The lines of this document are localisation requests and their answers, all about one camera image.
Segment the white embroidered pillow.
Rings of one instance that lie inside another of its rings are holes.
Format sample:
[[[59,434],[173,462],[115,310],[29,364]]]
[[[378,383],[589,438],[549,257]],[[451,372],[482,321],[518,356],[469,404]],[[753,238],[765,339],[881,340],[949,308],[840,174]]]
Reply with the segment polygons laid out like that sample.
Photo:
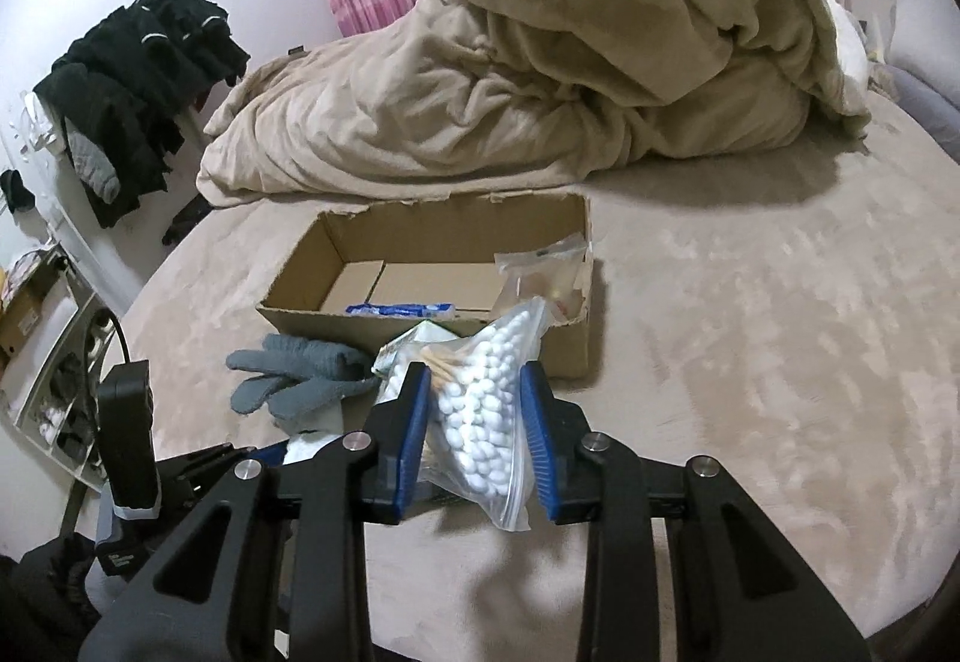
[[[960,19],[955,0],[893,0],[887,61],[958,105]]]

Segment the bag of white cotton balls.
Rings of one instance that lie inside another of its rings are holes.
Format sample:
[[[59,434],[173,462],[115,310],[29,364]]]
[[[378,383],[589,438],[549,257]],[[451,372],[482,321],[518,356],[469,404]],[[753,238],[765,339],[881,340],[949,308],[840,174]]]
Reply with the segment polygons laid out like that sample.
[[[480,506],[503,532],[529,529],[532,467],[519,386],[552,324],[551,306],[534,297],[475,336],[425,342],[413,352],[431,380],[420,476]]]

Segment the blue white tube package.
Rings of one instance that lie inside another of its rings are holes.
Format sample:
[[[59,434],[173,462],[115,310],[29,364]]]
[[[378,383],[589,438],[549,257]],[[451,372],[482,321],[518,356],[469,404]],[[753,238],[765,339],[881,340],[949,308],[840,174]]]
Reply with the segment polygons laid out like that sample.
[[[348,316],[381,320],[445,320],[454,318],[454,303],[356,303],[345,308]]]

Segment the brown cardboard box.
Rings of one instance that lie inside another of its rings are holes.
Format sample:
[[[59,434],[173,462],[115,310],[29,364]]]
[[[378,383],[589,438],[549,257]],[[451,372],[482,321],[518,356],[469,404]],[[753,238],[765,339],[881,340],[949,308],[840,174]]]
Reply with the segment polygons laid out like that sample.
[[[590,236],[589,199],[576,192],[477,194],[318,213],[257,305],[283,334],[377,352],[418,323],[361,305],[448,305],[434,318],[471,336],[494,318],[506,275],[500,254],[542,251]]]

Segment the clear plastic bag in box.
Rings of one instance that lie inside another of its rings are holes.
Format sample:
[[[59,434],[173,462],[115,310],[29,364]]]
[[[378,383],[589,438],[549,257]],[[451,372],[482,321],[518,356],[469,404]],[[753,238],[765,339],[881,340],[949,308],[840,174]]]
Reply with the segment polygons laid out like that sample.
[[[534,251],[500,252],[494,256],[503,287],[491,314],[500,316],[530,298],[544,298],[556,321],[574,321],[583,308],[583,287],[579,275],[589,245],[576,231],[563,240]]]

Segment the grey knit glove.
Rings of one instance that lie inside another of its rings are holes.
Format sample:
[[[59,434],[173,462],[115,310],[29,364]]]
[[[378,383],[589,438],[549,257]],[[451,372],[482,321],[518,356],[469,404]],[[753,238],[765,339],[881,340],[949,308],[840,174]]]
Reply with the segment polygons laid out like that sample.
[[[267,334],[257,350],[229,353],[226,366],[247,373],[231,394],[231,408],[251,415],[262,407],[283,425],[376,389],[373,359],[359,348],[306,337]]]

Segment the white shelf rack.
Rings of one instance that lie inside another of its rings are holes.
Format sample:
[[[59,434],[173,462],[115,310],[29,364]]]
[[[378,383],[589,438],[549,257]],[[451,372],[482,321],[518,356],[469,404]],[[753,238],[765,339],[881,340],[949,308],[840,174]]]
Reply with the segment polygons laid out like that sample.
[[[91,394],[114,341],[107,306],[60,246],[16,259],[2,284],[2,412],[94,492],[106,480]]]

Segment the black hanging clothes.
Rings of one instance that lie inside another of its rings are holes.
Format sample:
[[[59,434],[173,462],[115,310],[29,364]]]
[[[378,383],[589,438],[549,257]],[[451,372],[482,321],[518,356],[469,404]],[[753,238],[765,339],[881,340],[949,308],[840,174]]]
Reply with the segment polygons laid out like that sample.
[[[226,9],[208,0],[133,0],[53,61],[34,93],[65,136],[85,139],[70,164],[101,227],[166,188],[166,157],[184,144],[176,118],[247,63]]]

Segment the cotton swab packet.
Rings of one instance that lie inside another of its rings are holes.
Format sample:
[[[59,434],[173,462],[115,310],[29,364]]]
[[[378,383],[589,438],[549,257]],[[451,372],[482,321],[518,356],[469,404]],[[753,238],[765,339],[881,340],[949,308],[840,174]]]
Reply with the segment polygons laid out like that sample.
[[[423,344],[449,342],[455,339],[457,336],[452,330],[431,321],[421,321],[384,345],[377,352],[373,363],[374,376],[381,381],[374,402],[381,404],[397,398],[404,384],[409,363],[415,362],[420,357],[420,347]]]

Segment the beige rumpled blanket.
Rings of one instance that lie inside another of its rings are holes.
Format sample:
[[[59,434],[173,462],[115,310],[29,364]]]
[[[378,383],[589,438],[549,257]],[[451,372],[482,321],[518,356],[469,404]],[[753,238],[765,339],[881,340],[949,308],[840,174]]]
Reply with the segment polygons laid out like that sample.
[[[197,188],[218,207],[553,188],[788,146],[812,112],[862,133],[867,80],[833,0],[418,0],[245,76]]]

